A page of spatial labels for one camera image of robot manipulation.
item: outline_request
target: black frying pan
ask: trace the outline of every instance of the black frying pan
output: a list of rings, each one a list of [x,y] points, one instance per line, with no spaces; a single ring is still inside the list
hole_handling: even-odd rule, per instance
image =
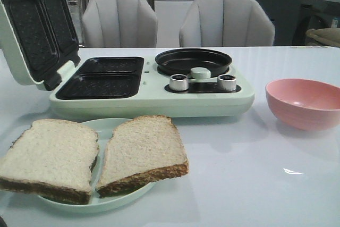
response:
[[[210,70],[211,77],[227,71],[232,58],[209,49],[180,48],[160,53],[155,58],[161,72],[173,74],[189,74],[192,68],[202,67]]]

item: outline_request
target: chair back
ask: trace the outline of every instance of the chair back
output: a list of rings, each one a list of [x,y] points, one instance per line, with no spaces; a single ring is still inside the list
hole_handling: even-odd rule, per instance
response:
[[[271,46],[274,36],[256,0],[196,0],[180,28],[180,46]]]
[[[156,47],[158,21],[146,0],[90,0],[82,23],[86,47]]]

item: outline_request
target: table surface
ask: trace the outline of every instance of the table surface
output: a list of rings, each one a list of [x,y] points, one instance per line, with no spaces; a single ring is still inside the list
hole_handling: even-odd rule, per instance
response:
[[[159,181],[138,200],[97,214],[58,211],[35,195],[0,192],[0,215],[19,226],[340,226],[340,126],[301,131],[269,110],[265,85],[306,78],[340,86],[340,49],[212,48],[230,54],[256,92],[240,116],[173,119],[190,173]],[[81,49],[94,56],[156,56],[167,49]],[[0,52],[0,156],[32,121],[58,118],[49,92],[21,86]]]

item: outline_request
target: mint green plate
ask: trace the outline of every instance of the mint green plate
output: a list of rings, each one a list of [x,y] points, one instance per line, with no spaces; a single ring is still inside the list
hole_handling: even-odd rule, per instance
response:
[[[92,121],[83,122],[82,124],[89,126],[95,129],[99,134],[99,154],[97,157],[97,164],[92,172],[92,196],[90,203],[87,205],[72,205],[72,204],[64,204],[59,203],[42,196],[38,196],[44,202],[48,203],[49,205],[63,210],[67,212],[75,212],[75,213],[97,213],[103,212],[111,209],[115,209],[126,205],[139,197],[143,196],[147,191],[149,191],[155,183],[149,183],[146,186],[140,187],[136,190],[132,190],[130,192],[115,195],[112,197],[100,198],[99,194],[95,192],[96,183],[99,180],[101,174],[101,168],[103,166],[103,159],[104,159],[104,151],[106,147],[107,141],[112,137],[112,131],[118,125],[129,121],[130,119],[124,118],[107,118],[107,119],[97,119]]]

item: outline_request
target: bread slice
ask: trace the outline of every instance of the bread slice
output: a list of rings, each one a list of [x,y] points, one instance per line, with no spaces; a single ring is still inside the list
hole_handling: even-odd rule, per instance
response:
[[[188,173],[180,134],[169,117],[140,116],[113,131],[96,190],[101,197]]]
[[[71,121],[34,121],[0,159],[0,189],[87,204],[98,147],[95,130]]]

